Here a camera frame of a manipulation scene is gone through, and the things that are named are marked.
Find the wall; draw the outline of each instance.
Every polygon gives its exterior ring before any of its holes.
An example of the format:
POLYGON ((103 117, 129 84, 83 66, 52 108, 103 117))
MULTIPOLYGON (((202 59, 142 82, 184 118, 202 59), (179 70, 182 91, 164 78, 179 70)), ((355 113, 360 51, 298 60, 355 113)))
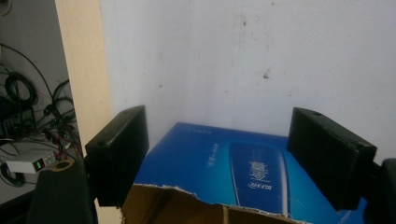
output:
POLYGON ((396 157, 394 1, 101 1, 113 114, 288 135, 317 110, 396 157))

